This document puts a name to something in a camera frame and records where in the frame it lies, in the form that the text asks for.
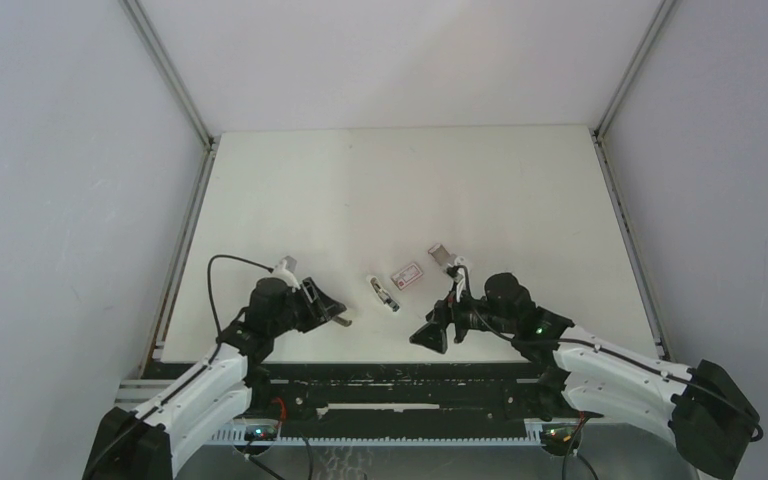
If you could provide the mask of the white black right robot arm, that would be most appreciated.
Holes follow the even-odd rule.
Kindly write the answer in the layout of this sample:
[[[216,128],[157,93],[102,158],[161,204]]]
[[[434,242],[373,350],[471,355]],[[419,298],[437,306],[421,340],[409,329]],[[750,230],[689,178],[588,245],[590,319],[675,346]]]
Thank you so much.
[[[731,479],[748,446],[762,440],[760,415],[728,372],[646,357],[601,339],[538,305],[511,273],[489,277],[471,294],[465,267],[451,267],[453,285],[409,338],[439,354],[471,331],[490,333],[543,372],[522,399],[535,417],[608,418],[653,434],[695,469]]]

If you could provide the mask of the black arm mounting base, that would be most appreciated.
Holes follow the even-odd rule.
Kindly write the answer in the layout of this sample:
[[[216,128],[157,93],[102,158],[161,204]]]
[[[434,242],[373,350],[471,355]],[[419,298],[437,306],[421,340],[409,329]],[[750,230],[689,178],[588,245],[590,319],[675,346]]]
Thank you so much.
[[[559,374],[528,362],[268,364],[275,397],[246,420],[280,422],[282,434],[454,437],[512,433],[518,422],[576,424],[555,394]]]

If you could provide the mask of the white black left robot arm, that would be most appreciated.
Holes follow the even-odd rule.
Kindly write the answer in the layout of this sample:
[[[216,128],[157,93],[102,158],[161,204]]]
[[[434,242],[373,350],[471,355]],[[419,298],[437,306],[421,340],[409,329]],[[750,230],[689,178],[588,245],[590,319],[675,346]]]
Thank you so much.
[[[277,277],[259,280],[202,360],[138,406],[103,416],[84,478],[174,478],[223,425],[270,409],[275,395],[261,365],[277,338],[310,332],[346,310],[311,278],[296,287]]]

